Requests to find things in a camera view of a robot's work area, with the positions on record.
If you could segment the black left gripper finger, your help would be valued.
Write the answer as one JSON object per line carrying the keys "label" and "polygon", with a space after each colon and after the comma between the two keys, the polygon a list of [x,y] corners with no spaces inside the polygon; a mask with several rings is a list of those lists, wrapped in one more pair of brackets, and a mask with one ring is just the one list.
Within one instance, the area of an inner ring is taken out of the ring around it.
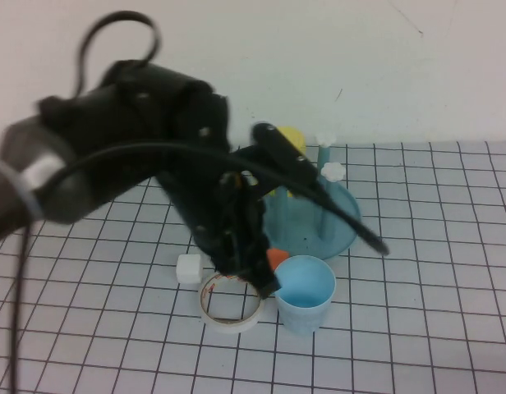
{"label": "black left gripper finger", "polygon": [[267,299],[280,288],[279,281],[268,259],[269,241],[260,234],[246,252],[246,280],[256,289],[261,299]]}
{"label": "black left gripper finger", "polygon": [[247,279],[252,273],[251,257],[250,251],[228,254],[222,250],[217,250],[214,252],[214,268],[224,276],[237,276]]}

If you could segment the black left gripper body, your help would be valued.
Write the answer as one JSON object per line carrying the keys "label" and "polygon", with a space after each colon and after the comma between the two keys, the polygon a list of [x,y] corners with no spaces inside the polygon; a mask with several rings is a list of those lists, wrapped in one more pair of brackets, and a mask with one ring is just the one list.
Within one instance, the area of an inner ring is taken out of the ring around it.
{"label": "black left gripper body", "polygon": [[189,227],[197,246],[214,262],[214,252],[241,253],[264,234],[264,195],[274,183],[255,172],[249,184],[244,171],[272,169],[274,162],[258,146],[235,152],[171,143],[164,152],[158,182]]}

